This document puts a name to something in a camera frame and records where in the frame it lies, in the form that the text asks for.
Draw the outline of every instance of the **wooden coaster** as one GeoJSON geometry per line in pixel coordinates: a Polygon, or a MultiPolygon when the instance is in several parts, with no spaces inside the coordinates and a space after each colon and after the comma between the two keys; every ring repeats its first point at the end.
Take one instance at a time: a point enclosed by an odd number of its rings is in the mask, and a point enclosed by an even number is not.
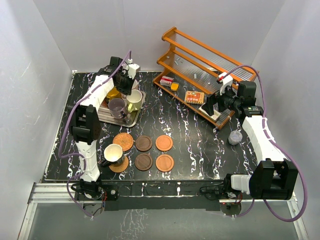
{"type": "Polygon", "coordinates": [[[135,146],[140,152],[146,152],[152,147],[152,139],[142,135],[135,140],[135,146]]]}
{"type": "Polygon", "coordinates": [[[122,150],[125,152],[132,148],[134,145],[134,139],[129,133],[122,132],[114,137],[112,143],[120,145],[122,150]]]}
{"type": "Polygon", "coordinates": [[[167,135],[161,135],[155,140],[155,145],[160,151],[166,152],[172,148],[174,142],[172,141],[171,137],[167,135]]]}
{"type": "Polygon", "coordinates": [[[127,169],[128,166],[129,166],[129,159],[127,156],[125,156],[123,163],[111,164],[109,168],[111,169],[112,172],[122,173],[124,170],[127,169]]]}
{"type": "Polygon", "coordinates": [[[169,172],[174,167],[175,161],[170,155],[162,154],[156,159],[155,165],[160,172],[169,172]]]}
{"type": "Polygon", "coordinates": [[[151,168],[153,162],[149,154],[141,153],[135,158],[134,165],[140,171],[147,171],[151,168]]]}

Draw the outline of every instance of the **wooden frame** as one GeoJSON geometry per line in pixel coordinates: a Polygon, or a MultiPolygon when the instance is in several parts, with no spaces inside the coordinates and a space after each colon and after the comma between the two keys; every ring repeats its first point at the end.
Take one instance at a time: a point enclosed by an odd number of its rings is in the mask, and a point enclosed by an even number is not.
{"type": "MultiPolygon", "coordinates": [[[[192,105],[186,103],[183,99],[181,99],[180,97],[178,97],[177,95],[175,95],[173,92],[169,91],[166,87],[160,85],[160,80],[162,76],[166,76],[169,73],[173,73],[177,76],[179,76],[180,78],[184,79],[185,81],[189,82],[190,84],[194,85],[196,88],[198,88],[199,90],[203,91],[206,94],[213,94],[213,92],[211,92],[210,90],[208,90],[205,86],[202,86],[201,84],[195,82],[193,79],[190,79],[189,77],[187,77],[186,75],[184,75],[183,73],[181,73],[180,71],[178,71],[177,69],[174,69],[174,58],[172,56],[177,55],[180,58],[188,61],[189,63],[193,64],[194,66],[198,67],[199,69],[203,70],[204,72],[212,75],[213,77],[217,77],[218,74],[207,69],[205,66],[201,65],[200,63],[194,61],[193,59],[191,59],[190,57],[186,56],[185,54],[183,54],[182,52],[180,52],[178,49],[184,51],[185,53],[189,54],[190,56],[200,60],[201,62],[203,62],[204,64],[218,70],[219,72],[228,72],[228,70],[224,69],[222,66],[219,66],[217,64],[215,64],[214,62],[209,61],[208,59],[204,58],[203,56],[200,56],[199,54],[197,54],[196,52],[188,49],[187,47],[183,46],[182,44],[176,42],[175,40],[172,40],[171,37],[175,34],[179,34],[182,37],[188,39],[189,41],[205,48],[206,50],[216,54],[217,56],[220,56],[221,58],[229,61],[232,64],[235,64],[237,66],[243,65],[241,62],[238,62],[236,60],[234,60],[233,58],[217,51],[216,49],[210,47],[209,45],[206,45],[205,43],[195,39],[192,36],[189,36],[187,34],[185,34],[182,31],[179,31],[176,27],[172,27],[171,29],[169,29],[168,31],[166,31],[163,35],[162,35],[162,40],[165,42],[170,43],[170,48],[169,50],[163,55],[161,56],[156,62],[159,65],[162,65],[164,67],[164,70],[156,77],[153,79],[153,83],[155,85],[157,85],[159,88],[163,89],[164,91],[166,91],[167,93],[169,93],[170,95],[172,95],[174,98],[176,98],[177,100],[179,100],[180,102],[182,102],[184,105],[186,105],[188,108],[192,109],[193,111],[195,111],[197,114],[201,115],[202,117],[204,117],[206,120],[208,120],[210,123],[214,124],[216,127],[218,127],[218,129],[221,129],[228,121],[229,119],[232,117],[232,115],[235,113],[234,111],[231,111],[230,114],[223,120],[223,122],[221,124],[218,124],[216,122],[214,122],[210,117],[208,117],[207,115],[205,115],[203,112],[199,111],[198,109],[194,108],[192,105]]],[[[249,81],[254,81],[256,78],[256,73],[248,67],[244,67],[244,69],[246,71],[248,71],[249,73],[252,74],[252,76],[248,79],[249,81]]],[[[233,77],[233,79],[236,82],[241,82],[243,81],[243,79],[241,79],[240,77],[231,74],[231,76],[233,77]]]]}

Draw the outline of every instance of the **dark brown coaster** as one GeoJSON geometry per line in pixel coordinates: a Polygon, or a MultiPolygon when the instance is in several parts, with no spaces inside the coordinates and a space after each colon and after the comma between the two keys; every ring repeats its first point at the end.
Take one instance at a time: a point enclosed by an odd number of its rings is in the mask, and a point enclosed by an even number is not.
{"type": "Polygon", "coordinates": [[[161,135],[155,140],[155,145],[160,151],[166,152],[172,148],[174,142],[172,141],[171,137],[167,135],[161,135]]]}
{"type": "Polygon", "coordinates": [[[111,171],[115,173],[122,173],[124,170],[127,169],[128,166],[129,166],[129,159],[127,156],[125,156],[123,163],[111,164],[109,168],[111,169],[111,171]]]}
{"type": "Polygon", "coordinates": [[[140,152],[146,152],[152,147],[152,139],[142,135],[135,140],[135,146],[140,152]]]}
{"type": "Polygon", "coordinates": [[[112,143],[120,145],[122,150],[125,152],[132,148],[134,145],[134,139],[129,133],[122,132],[114,137],[112,143]]]}
{"type": "Polygon", "coordinates": [[[141,153],[135,158],[134,165],[140,171],[147,171],[151,168],[153,162],[149,154],[141,153]]]}
{"type": "Polygon", "coordinates": [[[174,159],[168,154],[158,156],[155,161],[156,168],[161,172],[169,172],[175,165],[174,159]]]}

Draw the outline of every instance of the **yellow mug handle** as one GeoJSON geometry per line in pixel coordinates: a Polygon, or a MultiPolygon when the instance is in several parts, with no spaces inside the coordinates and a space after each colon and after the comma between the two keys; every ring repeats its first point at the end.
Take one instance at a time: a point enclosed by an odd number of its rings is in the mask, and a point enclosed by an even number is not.
{"type": "Polygon", "coordinates": [[[135,111],[135,106],[132,103],[129,103],[127,111],[128,113],[132,113],[135,111]]]}

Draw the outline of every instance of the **gray wall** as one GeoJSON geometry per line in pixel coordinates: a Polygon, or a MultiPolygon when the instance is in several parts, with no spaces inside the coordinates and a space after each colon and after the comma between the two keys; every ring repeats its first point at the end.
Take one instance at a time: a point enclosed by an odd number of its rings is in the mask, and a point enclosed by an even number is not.
{"type": "Polygon", "coordinates": [[[71,70],[32,0],[0,0],[0,238],[17,239],[42,177],[71,70]]]}
{"type": "MultiPolygon", "coordinates": [[[[320,236],[319,13],[318,0],[287,0],[252,64],[260,70],[271,132],[305,174],[303,221],[311,240],[320,236]]],[[[295,192],[301,206],[300,180],[295,192]]]]}
{"type": "Polygon", "coordinates": [[[72,70],[97,71],[133,51],[143,70],[169,45],[173,26],[251,64],[284,0],[33,0],[72,70]]]}

